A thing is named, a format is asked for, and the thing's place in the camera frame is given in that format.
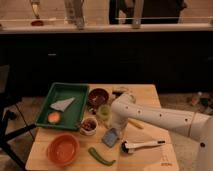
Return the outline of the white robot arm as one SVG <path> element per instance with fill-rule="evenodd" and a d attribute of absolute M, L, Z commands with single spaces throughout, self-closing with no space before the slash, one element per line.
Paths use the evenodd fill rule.
<path fill-rule="evenodd" d="M 129 118 L 133 118 L 198 141 L 195 171 L 213 171 L 213 116 L 138 105 L 129 92 L 115 99 L 111 110 L 111 125 L 118 131 L 126 127 Z"/>

